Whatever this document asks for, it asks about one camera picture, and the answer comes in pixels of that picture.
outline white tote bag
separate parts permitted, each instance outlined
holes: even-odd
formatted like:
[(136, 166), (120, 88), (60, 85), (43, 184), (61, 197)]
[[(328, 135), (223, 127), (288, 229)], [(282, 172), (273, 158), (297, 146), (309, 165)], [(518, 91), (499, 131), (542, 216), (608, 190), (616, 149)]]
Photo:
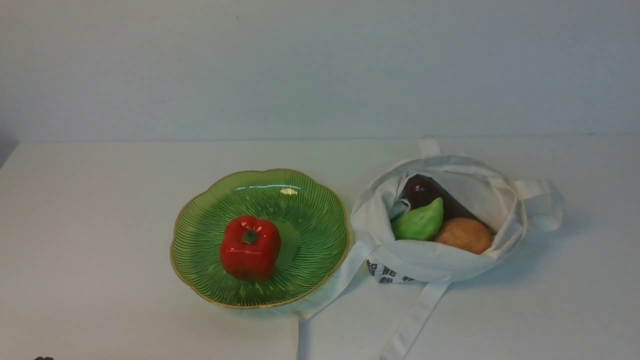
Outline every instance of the white tote bag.
[[(420, 141), (420, 150), (420, 158), (398, 163), (360, 194), (351, 212), (355, 244), (321, 287), (320, 296), (309, 298), (322, 300), (301, 303), (296, 311), (302, 319), (320, 312), (342, 293), (365, 262), (380, 283), (426, 283), (375, 359), (402, 360), (450, 283), (477, 276), (504, 261), (528, 227), (553, 231), (563, 218), (563, 198), (550, 181), (514, 181), (474, 158), (441, 154), (437, 142), (430, 138)], [(475, 255), (433, 241), (395, 239), (389, 219), (398, 212), (404, 185), (416, 174), (434, 179), (496, 231), (487, 251)]]

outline white tabletop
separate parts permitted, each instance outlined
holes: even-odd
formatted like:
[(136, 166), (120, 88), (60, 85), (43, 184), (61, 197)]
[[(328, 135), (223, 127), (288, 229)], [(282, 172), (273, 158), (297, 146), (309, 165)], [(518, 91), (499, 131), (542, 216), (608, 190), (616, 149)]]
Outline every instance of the white tabletop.
[[(441, 140), (567, 202), (501, 266), (453, 284), (407, 359), (637, 359), (640, 136)], [(0, 359), (295, 359), (288, 318), (238, 316), (182, 284), (175, 217), (238, 170), (295, 168), (342, 197), (418, 155), (415, 140), (22, 143), (0, 168)], [(419, 284), (362, 272), (300, 325), (301, 360), (365, 359)]]

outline green glass plate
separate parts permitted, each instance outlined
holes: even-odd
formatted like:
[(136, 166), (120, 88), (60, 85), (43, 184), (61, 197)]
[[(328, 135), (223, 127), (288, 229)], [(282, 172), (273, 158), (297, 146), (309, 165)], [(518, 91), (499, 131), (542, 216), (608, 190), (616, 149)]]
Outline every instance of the green glass plate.
[[(278, 228), (282, 248), (271, 280), (240, 281), (220, 265), (224, 228), (240, 215)], [(236, 309), (284, 305), (314, 291), (340, 265), (349, 246), (346, 219), (338, 196), (301, 172), (237, 172), (184, 206), (171, 262), (182, 281), (212, 303)]]

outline bell pepper stem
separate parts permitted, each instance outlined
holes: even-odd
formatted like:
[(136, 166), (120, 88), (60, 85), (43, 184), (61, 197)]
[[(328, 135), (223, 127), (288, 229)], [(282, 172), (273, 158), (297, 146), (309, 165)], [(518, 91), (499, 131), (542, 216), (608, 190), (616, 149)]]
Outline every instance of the bell pepper stem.
[(258, 234), (256, 234), (255, 231), (251, 229), (248, 229), (242, 237), (242, 242), (249, 245), (253, 245), (253, 243), (255, 243), (255, 240), (258, 240)]

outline bread bun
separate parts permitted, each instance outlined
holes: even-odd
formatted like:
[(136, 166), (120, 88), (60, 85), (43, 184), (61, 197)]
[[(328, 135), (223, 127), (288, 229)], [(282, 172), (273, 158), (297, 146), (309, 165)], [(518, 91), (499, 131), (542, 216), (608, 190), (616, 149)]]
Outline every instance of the bread bun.
[(480, 222), (468, 218), (445, 221), (433, 241), (479, 255), (491, 247), (491, 233)]

